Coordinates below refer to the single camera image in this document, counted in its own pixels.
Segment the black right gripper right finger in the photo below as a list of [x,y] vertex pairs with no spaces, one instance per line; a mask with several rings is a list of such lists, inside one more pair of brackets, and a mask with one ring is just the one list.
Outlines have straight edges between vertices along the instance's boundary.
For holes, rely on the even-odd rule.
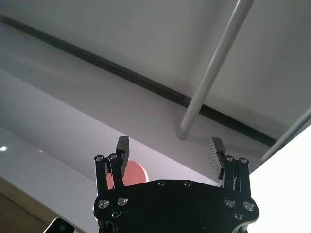
[[221,181],[221,188],[249,196],[249,160],[244,157],[235,159],[227,155],[222,140],[217,137],[211,138],[207,153]]

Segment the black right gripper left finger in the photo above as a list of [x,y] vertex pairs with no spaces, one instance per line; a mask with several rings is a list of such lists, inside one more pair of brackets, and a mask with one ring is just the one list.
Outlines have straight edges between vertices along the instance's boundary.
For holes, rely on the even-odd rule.
[[116,152],[108,157],[97,155],[94,157],[97,195],[108,190],[107,175],[113,179],[113,189],[124,187],[123,178],[129,158],[129,137],[120,136]]

